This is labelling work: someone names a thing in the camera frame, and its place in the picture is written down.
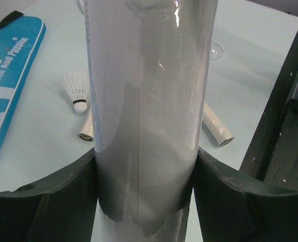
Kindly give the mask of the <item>white shuttlecock tube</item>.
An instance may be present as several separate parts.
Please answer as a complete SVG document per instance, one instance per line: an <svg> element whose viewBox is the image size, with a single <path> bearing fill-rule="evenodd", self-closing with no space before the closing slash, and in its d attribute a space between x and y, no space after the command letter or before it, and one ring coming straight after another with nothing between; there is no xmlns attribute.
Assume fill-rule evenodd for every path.
<svg viewBox="0 0 298 242"><path fill-rule="evenodd" d="M184 241L217 1L85 1L102 241Z"/></svg>

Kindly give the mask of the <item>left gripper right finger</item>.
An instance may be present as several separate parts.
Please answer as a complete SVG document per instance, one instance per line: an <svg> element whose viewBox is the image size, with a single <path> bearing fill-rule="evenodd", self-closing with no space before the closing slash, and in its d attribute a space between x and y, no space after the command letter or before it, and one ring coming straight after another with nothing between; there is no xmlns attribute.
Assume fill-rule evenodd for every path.
<svg viewBox="0 0 298 242"><path fill-rule="evenodd" d="M298 191L254 179L202 148L193 186L203 241L298 241Z"/></svg>

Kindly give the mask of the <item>clear tube lid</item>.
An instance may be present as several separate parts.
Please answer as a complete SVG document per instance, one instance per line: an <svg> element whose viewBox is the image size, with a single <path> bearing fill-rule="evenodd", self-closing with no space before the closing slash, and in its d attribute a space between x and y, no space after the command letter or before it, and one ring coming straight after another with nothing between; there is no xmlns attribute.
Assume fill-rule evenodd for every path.
<svg viewBox="0 0 298 242"><path fill-rule="evenodd" d="M210 60L216 61L222 58L224 55L224 49L218 43L213 42L211 45Z"/></svg>

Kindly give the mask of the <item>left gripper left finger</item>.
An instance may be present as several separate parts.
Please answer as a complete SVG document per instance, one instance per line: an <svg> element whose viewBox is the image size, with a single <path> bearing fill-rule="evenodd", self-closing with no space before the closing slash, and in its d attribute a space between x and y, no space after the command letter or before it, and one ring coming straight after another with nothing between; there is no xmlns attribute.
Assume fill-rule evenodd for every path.
<svg viewBox="0 0 298 242"><path fill-rule="evenodd" d="M97 205L91 149L13 192L0 192L0 241L91 241Z"/></svg>

